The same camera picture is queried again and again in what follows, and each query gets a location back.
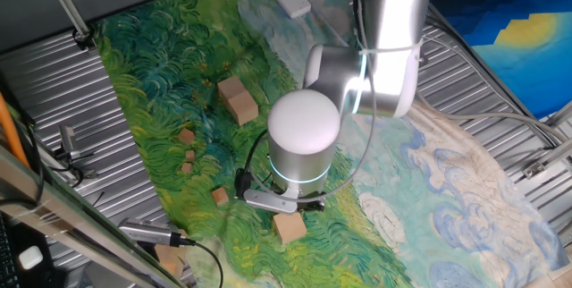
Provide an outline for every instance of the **metal clamp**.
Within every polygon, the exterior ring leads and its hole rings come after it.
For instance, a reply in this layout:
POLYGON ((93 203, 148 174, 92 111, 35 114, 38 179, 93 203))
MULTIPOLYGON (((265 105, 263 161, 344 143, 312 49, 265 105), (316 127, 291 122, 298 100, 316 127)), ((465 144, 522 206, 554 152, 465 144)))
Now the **metal clamp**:
POLYGON ((558 162, 564 163, 564 166, 572 172, 572 139, 561 143, 548 154, 536 160, 532 165, 525 168, 523 173, 527 179, 530 179, 558 162))
POLYGON ((246 190, 244 192, 244 200, 250 206, 263 208, 276 213, 292 214, 298 210, 298 203, 277 199, 272 194, 263 191, 246 190))

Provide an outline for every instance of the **metal bar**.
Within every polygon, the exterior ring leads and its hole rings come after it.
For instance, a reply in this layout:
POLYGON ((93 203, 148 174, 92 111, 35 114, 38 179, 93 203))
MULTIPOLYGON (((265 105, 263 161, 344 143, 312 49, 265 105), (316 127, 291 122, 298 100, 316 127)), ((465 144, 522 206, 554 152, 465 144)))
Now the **metal bar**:
POLYGON ((572 169, 572 139, 563 142, 558 147, 550 151, 547 155, 536 160, 532 165, 525 168, 523 173, 527 179, 544 172, 550 167, 563 161, 567 169, 572 169))
MULTIPOLYGON (((185 287, 70 186, 50 174, 53 182, 44 185, 41 208, 28 211, 19 206, 3 206, 0 209, 142 287, 154 286, 138 273, 148 275, 163 287, 185 287)), ((38 190, 38 176, 0 147, 0 184, 33 198, 38 190)))
POLYGON ((89 36, 89 28, 86 22, 81 18, 80 12, 73 4, 72 0, 59 0, 63 9, 70 17, 71 22, 75 29, 79 32, 81 39, 89 36))

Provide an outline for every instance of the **metal rail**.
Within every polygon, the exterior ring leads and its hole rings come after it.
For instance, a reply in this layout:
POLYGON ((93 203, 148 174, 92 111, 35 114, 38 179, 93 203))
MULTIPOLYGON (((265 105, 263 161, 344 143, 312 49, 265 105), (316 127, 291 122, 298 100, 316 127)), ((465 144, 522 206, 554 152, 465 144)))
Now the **metal rail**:
POLYGON ((72 0, 59 0, 63 9, 70 17, 73 26, 80 34, 80 39, 83 40, 89 36, 89 28, 86 22, 81 18, 80 12, 73 4, 72 0))
MULTIPOLYGON (((186 287, 67 184, 51 176, 54 181, 45 183, 39 208, 5 205, 0 209, 141 287, 154 288, 153 282, 186 287)), ((2 196, 31 199, 37 190, 38 176, 0 147, 2 196)))

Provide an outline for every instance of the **black device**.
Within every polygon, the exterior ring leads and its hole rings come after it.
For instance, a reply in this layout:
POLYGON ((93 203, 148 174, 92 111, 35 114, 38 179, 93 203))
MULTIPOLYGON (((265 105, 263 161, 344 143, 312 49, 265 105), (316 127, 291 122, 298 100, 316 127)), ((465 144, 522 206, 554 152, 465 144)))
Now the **black device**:
POLYGON ((60 288, 65 283, 65 272, 54 268, 46 236, 23 223, 12 223, 0 215, 0 287, 60 288), (24 269, 18 256, 29 247, 37 246, 42 261, 32 269, 24 269))

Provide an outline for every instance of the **gray cable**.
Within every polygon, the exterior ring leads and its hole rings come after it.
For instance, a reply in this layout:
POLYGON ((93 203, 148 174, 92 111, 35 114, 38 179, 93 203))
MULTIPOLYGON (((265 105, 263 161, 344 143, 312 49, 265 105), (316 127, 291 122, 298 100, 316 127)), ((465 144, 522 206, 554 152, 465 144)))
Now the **gray cable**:
MULTIPOLYGON (((424 104, 433 108, 433 106, 431 106, 431 104, 429 104, 427 99, 425 99, 425 97, 423 97, 423 95, 421 95, 421 92, 418 91, 417 96, 419 97, 419 99, 421 99, 421 101, 424 104)), ((556 137, 561 142, 565 142, 568 140, 566 137, 564 137, 564 135, 562 135, 558 131, 554 130, 549 125, 547 125, 545 123, 541 123, 541 122, 539 122, 533 118, 530 118, 530 117, 527 117, 527 116, 521 115, 521 114, 512 114, 512 113, 445 114, 443 112, 440 112, 440 113, 442 115, 444 115, 446 118, 451 119, 451 120, 483 119, 483 118, 491 118, 491 117, 502 117, 502 118, 517 119, 517 120, 523 121, 525 123, 531 123, 531 124, 537 126, 538 128, 542 129, 543 131, 546 131, 549 134, 553 135, 554 137, 556 137)))
MULTIPOLYGON (((503 97, 490 83, 487 79, 485 79, 483 77, 483 75, 475 68, 475 66, 465 57, 465 55, 463 55, 462 53, 460 53, 458 50, 456 50, 454 47, 448 45, 447 43, 440 41, 439 39, 436 38, 432 38, 429 37, 427 35, 423 35, 423 38, 426 38, 428 40, 431 40, 432 42, 438 43, 444 47, 447 47, 450 51, 454 52, 455 54, 457 54, 458 56, 460 56, 461 58, 463 58, 463 60, 465 60, 465 62, 467 62, 467 64, 481 77, 481 79, 484 81, 484 83, 486 83, 486 85, 492 90, 492 92, 494 92, 497 97, 499 97, 500 99, 504 100, 504 102, 506 102, 512 109, 514 109, 518 114, 512 114, 512 113, 481 113, 481 114, 471 114, 471 115, 457 115, 457 114, 445 114, 442 113, 443 115, 445 115, 447 118, 449 119, 453 119, 453 120, 458 120, 458 119, 481 119, 481 118, 487 118, 487 117, 504 117, 504 118, 512 118, 512 119, 518 119, 527 123, 531 123, 534 126, 538 127, 541 131, 547 132, 551 135, 553 135, 554 137, 556 137, 558 140, 560 140, 561 142, 564 142, 566 140, 568 140, 566 137, 564 137, 561 133, 557 132, 556 130, 554 130, 553 128, 551 128, 549 125, 545 124, 545 123, 541 123, 538 122, 537 120, 530 118, 528 116, 525 116, 522 114, 522 112, 520 110, 518 110, 518 108, 516 108, 515 106, 513 106, 505 97, 503 97)), ((433 108, 433 106, 431 106, 423 97, 423 95, 421 95, 421 93, 417 92, 417 95, 419 96, 419 98, 428 106, 430 106, 431 108, 433 108)))

